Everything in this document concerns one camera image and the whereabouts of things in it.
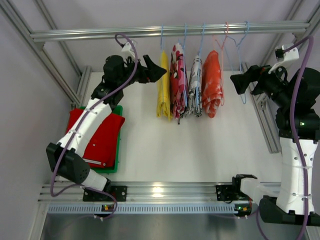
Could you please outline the yellow trousers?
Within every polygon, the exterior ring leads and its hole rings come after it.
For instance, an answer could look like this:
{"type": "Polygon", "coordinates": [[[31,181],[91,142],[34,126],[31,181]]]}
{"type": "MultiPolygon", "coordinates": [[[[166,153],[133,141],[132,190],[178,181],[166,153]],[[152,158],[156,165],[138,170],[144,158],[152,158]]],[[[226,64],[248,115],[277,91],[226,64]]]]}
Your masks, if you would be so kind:
{"type": "Polygon", "coordinates": [[[168,55],[164,50],[160,52],[159,63],[160,67],[166,70],[166,73],[157,81],[156,116],[158,118],[166,117],[170,122],[173,118],[171,113],[170,68],[168,55]]]}

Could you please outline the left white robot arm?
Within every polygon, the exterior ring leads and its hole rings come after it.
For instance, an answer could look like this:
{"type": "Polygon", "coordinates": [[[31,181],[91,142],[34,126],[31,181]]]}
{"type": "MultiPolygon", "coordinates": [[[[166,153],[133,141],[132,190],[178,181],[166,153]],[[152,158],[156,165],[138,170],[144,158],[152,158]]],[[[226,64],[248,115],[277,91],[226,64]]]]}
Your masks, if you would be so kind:
{"type": "Polygon", "coordinates": [[[138,82],[155,83],[167,70],[155,64],[148,55],[139,60],[120,55],[106,58],[101,82],[94,89],[87,106],[57,143],[49,143],[46,154],[53,176],[60,176],[74,185],[104,194],[109,191],[110,180],[89,166],[83,159],[85,150],[103,121],[112,114],[124,96],[123,88],[138,82]]]}

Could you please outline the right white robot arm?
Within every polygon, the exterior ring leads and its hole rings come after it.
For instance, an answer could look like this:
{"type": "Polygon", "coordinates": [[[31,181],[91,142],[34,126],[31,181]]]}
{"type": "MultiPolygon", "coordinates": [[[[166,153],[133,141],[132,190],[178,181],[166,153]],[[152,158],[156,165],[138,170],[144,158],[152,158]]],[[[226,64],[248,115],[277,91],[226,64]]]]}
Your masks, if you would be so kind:
{"type": "Polygon", "coordinates": [[[299,82],[296,73],[288,81],[287,70],[280,66],[251,66],[230,79],[238,94],[256,82],[252,95],[266,94],[277,106],[276,125],[282,155],[278,195],[264,187],[253,175],[238,174],[232,181],[237,190],[256,202],[265,223],[318,227],[320,216],[312,200],[313,159],[320,142],[320,117],[313,109],[320,94],[320,73],[305,68],[299,82]]]}

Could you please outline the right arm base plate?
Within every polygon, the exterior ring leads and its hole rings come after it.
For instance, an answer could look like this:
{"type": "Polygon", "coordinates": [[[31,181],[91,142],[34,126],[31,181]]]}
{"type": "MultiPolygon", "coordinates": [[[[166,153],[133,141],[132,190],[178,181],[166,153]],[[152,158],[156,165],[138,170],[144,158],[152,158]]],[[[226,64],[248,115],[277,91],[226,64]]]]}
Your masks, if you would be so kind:
{"type": "Polygon", "coordinates": [[[222,202],[248,201],[249,197],[231,184],[216,185],[216,198],[222,202]]]}

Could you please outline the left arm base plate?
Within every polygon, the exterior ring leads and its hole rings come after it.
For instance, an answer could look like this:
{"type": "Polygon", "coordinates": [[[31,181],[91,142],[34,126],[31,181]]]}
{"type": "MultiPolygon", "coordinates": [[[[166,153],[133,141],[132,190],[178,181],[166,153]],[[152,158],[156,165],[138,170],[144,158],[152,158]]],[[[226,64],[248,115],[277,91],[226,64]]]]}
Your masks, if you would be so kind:
{"type": "MultiPolygon", "coordinates": [[[[127,186],[125,185],[110,185],[103,191],[113,196],[118,202],[127,200],[127,186]]],[[[113,202],[110,196],[89,189],[84,189],[82,200],[84,202],[113,202]]]]}

